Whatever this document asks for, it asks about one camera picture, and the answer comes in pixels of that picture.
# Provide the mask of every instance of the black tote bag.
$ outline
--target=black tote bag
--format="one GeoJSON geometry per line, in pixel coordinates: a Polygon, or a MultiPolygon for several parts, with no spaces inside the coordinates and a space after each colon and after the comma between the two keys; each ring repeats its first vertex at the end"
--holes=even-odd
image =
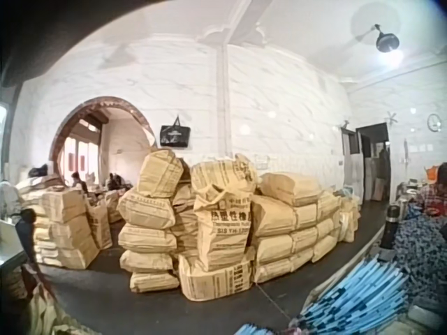
{"type": "Polygon", "coordinates": [[[172,126],[161,126],[160,144],[162,147],[187,148],[191,128],[180,125],[179,117],[172,126]]]}

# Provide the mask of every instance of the wall clock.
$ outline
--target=wall clock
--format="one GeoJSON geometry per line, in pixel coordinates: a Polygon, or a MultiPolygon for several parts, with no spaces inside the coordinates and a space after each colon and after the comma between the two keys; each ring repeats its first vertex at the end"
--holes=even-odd
{"type": "Polygon", "coordinates": [[[433,133],[441,131],[441,118],[438,114],[430,114],[427,118],[427,126],[433,133]]]}

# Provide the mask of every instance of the gray floor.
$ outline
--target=gray floor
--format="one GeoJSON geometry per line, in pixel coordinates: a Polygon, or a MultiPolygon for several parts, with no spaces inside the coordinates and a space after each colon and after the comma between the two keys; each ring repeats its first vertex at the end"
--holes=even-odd
{"type": "MultiPolygon", "coordinates": [[[[129,290],[130,274],[119,268],[120,247],[102,252],[87,271],[45,267],[59,303],[82,324],[105,335],[231,335],[244,323],[284,329],[307,295],[348,262],[384,224],[386,206],[363,205],[356,240],[340,243],[315,264],[240,294],[192,302],[180,290],[137,295],[129,290]]],[[[120,225],[114,225],[116,238],[120,225]]]]}

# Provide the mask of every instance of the wall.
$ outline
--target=wall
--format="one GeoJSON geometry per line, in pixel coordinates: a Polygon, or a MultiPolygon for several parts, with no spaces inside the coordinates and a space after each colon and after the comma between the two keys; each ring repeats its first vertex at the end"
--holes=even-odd
{"type": "Polygon", "coordinates": [[[74,48],[45,75],[24,83],[10,146],[10,179],[20,168],[47,162],[64,117],[98,96],[132,103],[157,142],[161,125],[177,115],[191,127],[186,161],[216,156],[216,50],[187,40],[136,40],[74,48]]]}
{"type": "Polygon", "coordinates": [[[228,46],[228,67],[233,152],[258,162],[265,168],[260,172],[302,172],[325,187],[341,187],[338,127],[351,118],[344,88],[303,60],[269,48],[228,46]]]}
{"type": "Polygon", "coordinates": [[[141,125],[134,119],[113,119],[103,126],[100,165],[103,182],[110,172],[117,173],[133,185],[150,144],[141,125]]]}
{"type": "Polygon", "coordinates": [[[391,160],[391,200],[397,185],[408,178],[424,179],[424,168],[447,161],[447,63],[416,70],[349,94],[357,127],[387,121],[391,160]],[[427,118],[436,113],[443,119],[439,133],[429,131],[427,118]],[[405,163],[405,142],[409,161],[405,163]]]}

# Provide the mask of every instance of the black thermos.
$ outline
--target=black thermos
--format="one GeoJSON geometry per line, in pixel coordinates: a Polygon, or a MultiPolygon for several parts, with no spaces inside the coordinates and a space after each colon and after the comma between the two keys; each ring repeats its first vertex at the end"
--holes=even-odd
{"type": "Polygon", "coordinates": [[[392,249],[394,238],[399,227],[400,208],[395,204],[388,207],[385,218],[385,232],[383,232],[380,247],[384,249],[392,249]]]}

